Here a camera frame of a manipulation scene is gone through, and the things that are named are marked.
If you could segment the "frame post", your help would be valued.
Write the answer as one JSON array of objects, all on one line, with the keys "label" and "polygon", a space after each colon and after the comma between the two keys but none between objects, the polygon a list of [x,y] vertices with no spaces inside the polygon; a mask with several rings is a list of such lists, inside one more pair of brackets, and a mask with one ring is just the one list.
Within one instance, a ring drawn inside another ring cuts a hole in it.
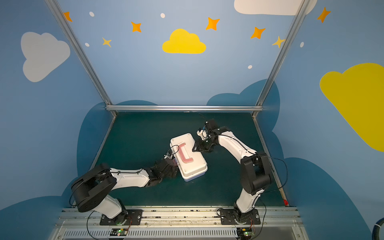
[{"label": "frame post", "polygon": [[262,91],[258,97],[258,100],[256,103],[256,107],[258,107],[258,109],[252,112],[252,118],[254,120],[256,120],[258,113],[263,110],[264,102],[272,88],[273,83],[275,82],[276,77],[278,76],[278,73],[284,63],[284,60],[290,50],[290,47],[307,15],[306,12],[310,8],[310,3],[311,3],[310,0],[304,0],[299,5],[298,11],[287,32],[286,40],[283,42],[283,46],[279,50],[278,56],[269,74],[269,77],[267,78],[267,81],[264,84]]},{"label": "frame post", "polygon": [[94,86],[96,87],[102,100],[106,104],[106,107],[108,107],[109,105],[112,105],[113,103],[112,103],[110,97],[108,96],[107,91],[105,90],[100,78],[98,77],[95,69],[93,68],[91,62],[89,61],[85,51],[83,50],[80,41],[78,40],[73,29],[71,28],[69,21],[66,19],[64,12],[62,11],[62,9],[60,7],[60,4],[58,3],[58,1],[53,1],[53,0],[45,0],[45,3],[49,7],[51,13],[55,17],[60,28],[62,29],[62,31],[65,34],[68,41],[70,42],[70,44],[71,44],[72,48],[74,49],[77,57],[79,58],[84,69],[86,70],[87,74],[89,75],[91,81],[93,82]]}]

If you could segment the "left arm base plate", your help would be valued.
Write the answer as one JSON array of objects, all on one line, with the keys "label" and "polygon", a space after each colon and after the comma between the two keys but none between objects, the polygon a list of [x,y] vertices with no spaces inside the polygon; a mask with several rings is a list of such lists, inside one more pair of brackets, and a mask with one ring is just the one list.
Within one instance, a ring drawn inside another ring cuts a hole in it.
[{"label": "left arm base plate", "polygon": [[109,219],[106,215],[102,215],[101,226],[138,226],[141,223],[143,210],[128,209],[123,210],[113,219]]}]

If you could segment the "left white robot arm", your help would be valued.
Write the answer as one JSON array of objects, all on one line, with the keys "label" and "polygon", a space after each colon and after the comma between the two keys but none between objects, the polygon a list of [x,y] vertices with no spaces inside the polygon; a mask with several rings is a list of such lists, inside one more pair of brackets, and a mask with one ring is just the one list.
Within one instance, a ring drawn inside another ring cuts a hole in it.
[{"label": "left white robot arm", "polygon": [[108,164],[100,164],[75,180],[71,186],[72,197],[78,211],[95,211],[104,217],[107,225],[124,225],[129,213],[122,201],[110,196],[110,192],[122,188],[147,188],[174,178],[179,172],[175,160],[165,157],[151,168],[118,170]]}]

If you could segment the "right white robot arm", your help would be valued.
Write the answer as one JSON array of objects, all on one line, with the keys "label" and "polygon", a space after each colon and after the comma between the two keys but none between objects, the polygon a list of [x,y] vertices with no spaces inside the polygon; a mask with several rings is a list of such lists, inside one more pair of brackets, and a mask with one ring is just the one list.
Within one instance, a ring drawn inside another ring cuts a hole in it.
[{"label": "right white robot arm", "polygon": [[248,147],[227,127],[219,127],[215,120],[205,122],[197,130],[199,139],[193,151],[209,153],[214,146],[221,146],[231,153],[241,166],[242,192],[234,204],[235,212],[240,217],[250,213],[261,194],[272,183],[272,170],[267,157]]}]

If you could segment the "left controller board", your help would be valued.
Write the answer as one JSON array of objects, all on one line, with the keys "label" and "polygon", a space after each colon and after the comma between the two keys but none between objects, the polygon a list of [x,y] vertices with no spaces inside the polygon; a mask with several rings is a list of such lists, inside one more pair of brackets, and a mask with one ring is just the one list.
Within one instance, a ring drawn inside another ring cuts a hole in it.
[{"label": "left controller board", "polygon": [[126,237],[129,233],[129,229],[112,229],[110,237]]}]

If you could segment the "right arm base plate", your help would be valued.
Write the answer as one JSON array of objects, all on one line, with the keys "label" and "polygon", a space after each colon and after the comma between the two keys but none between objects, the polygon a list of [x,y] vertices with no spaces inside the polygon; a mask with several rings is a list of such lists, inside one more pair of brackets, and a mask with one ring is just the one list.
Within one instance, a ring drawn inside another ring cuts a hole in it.
[{"label": "right arm base plate", "polygon": [[258,210],[253,209],[242,213],[237,209],[219,208],[216,211],[222,225],[260,225],[261,219]]}]

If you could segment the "white blue tool box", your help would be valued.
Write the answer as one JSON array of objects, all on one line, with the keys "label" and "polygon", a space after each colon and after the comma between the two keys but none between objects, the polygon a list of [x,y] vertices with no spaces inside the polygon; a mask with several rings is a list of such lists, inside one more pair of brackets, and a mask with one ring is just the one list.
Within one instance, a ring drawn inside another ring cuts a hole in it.
[{"label": "white blue tool box", "polygon": [[170,147],[185,182],[203,176],[208,165],[201,152],[193,152],[195,140],[190,133],[172,138]]}]

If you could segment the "right frame post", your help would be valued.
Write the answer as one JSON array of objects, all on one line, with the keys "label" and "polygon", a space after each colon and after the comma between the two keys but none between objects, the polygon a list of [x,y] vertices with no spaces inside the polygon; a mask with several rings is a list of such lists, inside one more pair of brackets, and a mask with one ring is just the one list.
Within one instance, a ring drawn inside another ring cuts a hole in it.
[{"label": "right frame post", "polygon": [[272,88],[273,83],[275,82],[276,77],[278,76],[278,73],[284,63],[284,60],[290,50],[290,47],[307,15],[306,12],[310,8],[310,3],[311,3],[310,0],[304,0],[299,5],[298,11],[287,32],[286,40],[283,42],[283,46],[279,50],[278,56],[269,74],[269,77],[267,78],[267,81],[264,84],[262,91],[258,97],[258,100],[256,103],[256,107],[258,107],[258,109],[252,112],[252,118],[254,120],[256,120],[258,113],[263,110],[264,102]]}]

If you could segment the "right controller board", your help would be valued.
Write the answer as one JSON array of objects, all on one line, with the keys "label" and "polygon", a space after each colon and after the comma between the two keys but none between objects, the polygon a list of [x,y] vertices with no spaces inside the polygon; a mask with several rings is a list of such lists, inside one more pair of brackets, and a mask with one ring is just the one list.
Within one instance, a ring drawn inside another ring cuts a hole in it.
[{"label": "right controller board", "polygon": [[245,228],[237,228],[237,240],[250,240],[254,236],[254,233]]}]

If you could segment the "left frame post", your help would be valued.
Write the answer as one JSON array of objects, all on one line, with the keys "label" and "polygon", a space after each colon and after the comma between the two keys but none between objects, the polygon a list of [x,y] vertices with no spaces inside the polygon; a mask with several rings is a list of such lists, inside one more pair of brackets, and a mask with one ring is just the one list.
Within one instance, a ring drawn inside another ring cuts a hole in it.
[{"label": "left frame post", "polygon": [[100,78],[98,77],[95,69],[93,68],[91,62],[89,61],[85,51],[83,50],[80,41],[78,40],[73,29],[71,28],[69,21],[66,19],[64,12],[62,11],[62,9],[60,7],[60,4],[58,3],[58,1],[53,1],[53,0],[45,0],[45,3],[49,7],[51,13],[55,17],[60,28],[62,29],[62,31],[65,34],[68,41],[70,42],[70,44],[71,44],[72,48],[74,49],[77,57],[79,58],[84,69],[86,70],[87,74],[89,75],[91,81],[93,82],[94,86],[96,87],[102,100],[106,104],[106,107],[108,107],[109,105],[112,105],[113,103],[112,103],[110,97],[108,96],[107,91],[105,90]]}]

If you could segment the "back horizontal frame bar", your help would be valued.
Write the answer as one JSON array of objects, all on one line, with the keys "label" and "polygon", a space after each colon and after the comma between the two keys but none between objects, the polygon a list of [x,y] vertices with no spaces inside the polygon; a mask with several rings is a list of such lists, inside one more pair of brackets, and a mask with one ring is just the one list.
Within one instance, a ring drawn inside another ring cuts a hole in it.
[{"label": "back horizontal frame bar", "polygon": [[262,106],[149,106],[107,105],[107,111],[116,112],[261,112]]}]

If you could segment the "aluminium front rail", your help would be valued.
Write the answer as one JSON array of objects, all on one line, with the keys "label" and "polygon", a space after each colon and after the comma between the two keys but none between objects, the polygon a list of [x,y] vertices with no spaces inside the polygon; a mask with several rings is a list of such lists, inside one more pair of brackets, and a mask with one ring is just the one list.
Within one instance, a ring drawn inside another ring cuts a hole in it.
[{"label": "aluminium front rail", "polygon": [[[236,240],[237,228],[254,233],[251,240],[307,240],[299,211],[292,207],[258,210],[260,225],[222,225],[216,211],[229,206],[136,206],[143,210],[138,226],[101,226],[101,214],[63,209],[51,240]],[[129,229],[126,237],[110,237],[112,229]]]}]

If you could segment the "controller board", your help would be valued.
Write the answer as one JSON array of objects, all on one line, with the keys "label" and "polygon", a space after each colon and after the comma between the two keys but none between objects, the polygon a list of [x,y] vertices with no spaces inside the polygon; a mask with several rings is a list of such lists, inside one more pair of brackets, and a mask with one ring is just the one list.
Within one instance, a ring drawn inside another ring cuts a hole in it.
[{"label": "controller board", "polygon": [[254,236],[254,233],[245,228],[237,228],[237,240],[250,240]]},{"label": "controller board", "polygon": [[110,237],[126,237],[129,233],[129,229],[112,229]]}]

